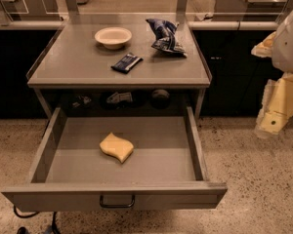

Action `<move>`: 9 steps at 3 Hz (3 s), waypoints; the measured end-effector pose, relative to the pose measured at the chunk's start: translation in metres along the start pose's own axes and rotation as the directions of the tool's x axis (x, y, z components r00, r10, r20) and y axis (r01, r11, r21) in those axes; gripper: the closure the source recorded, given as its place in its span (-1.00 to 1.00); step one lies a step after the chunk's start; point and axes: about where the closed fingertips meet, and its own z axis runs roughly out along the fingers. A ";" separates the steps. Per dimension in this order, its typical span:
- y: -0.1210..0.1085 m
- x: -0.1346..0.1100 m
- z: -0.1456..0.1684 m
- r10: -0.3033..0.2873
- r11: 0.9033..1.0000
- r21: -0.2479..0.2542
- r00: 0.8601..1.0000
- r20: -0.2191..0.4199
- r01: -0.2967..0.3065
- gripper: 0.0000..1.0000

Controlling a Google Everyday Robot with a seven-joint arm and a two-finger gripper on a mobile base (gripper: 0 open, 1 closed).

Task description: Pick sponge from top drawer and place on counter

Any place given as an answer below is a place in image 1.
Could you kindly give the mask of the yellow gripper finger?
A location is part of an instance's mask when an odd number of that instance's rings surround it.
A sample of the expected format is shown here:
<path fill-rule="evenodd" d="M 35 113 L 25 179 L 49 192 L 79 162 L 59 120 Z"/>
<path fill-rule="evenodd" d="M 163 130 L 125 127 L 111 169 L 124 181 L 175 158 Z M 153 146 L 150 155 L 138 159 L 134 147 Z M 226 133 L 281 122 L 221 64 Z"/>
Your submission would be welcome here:
<path fill-rule="evenodd" d="M 274 42 L 275 34 L 276 32 L 274 31 L 262 42 L 254 46 L 251 50 L 251 54 L 259 58 L 270 58 L 272 56 L 272 45 Z"/>
<path fill-rule="evenodd" d="M 293 116 L 293 74 L 284 73 L 277 81 L 268 80 L 264 88 L 255 135 L 259 138 L 277 136 Z"/>

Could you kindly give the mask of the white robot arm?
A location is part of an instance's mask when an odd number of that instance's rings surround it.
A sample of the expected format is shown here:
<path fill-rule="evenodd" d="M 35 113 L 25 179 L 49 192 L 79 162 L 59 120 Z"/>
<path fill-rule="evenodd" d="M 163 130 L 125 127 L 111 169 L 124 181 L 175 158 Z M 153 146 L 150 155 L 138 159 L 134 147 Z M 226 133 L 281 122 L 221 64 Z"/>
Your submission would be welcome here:
<path fill-rule="evenodd" d="M 293 116 L 293 10 L 251 54 L 271 58 L 272 66 L 283 72 L 277 81 L 268 80 L 255 127 L 257 137 L 277 136 Z"/>

